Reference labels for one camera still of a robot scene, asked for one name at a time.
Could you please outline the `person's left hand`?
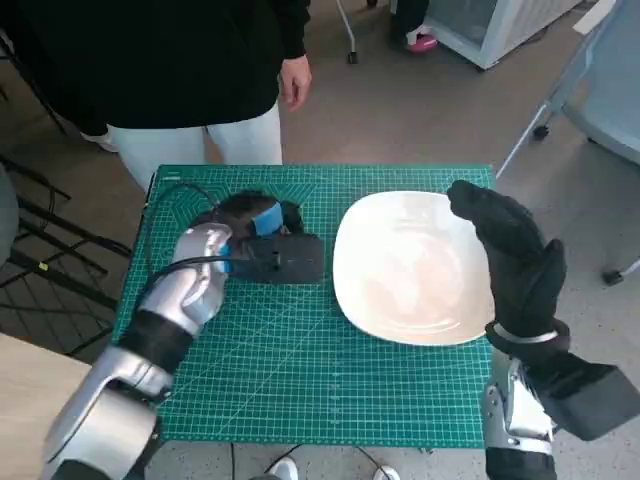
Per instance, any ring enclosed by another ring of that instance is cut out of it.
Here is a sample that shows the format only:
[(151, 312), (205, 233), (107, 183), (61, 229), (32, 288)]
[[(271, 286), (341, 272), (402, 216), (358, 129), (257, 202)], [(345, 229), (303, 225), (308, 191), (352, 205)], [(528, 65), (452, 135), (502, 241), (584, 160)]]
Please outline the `person's left hand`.
[(310, 63), (306, 55), (285, 59), (280, 70), (281, 95), (290, 111), (302, 107), (312, 84)]

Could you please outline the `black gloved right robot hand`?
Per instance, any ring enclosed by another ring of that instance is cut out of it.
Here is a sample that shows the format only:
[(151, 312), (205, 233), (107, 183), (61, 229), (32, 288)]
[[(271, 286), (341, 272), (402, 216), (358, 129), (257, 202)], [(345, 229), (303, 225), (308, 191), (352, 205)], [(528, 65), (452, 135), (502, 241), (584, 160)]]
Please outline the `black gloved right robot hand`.
[(457, 180), (447, 197), (486, 252), (495, 309), (487, 333), (521, 344), (553, 338), (567, 272), (563, 243), (545, 240), (531, 212), (509, 196)]

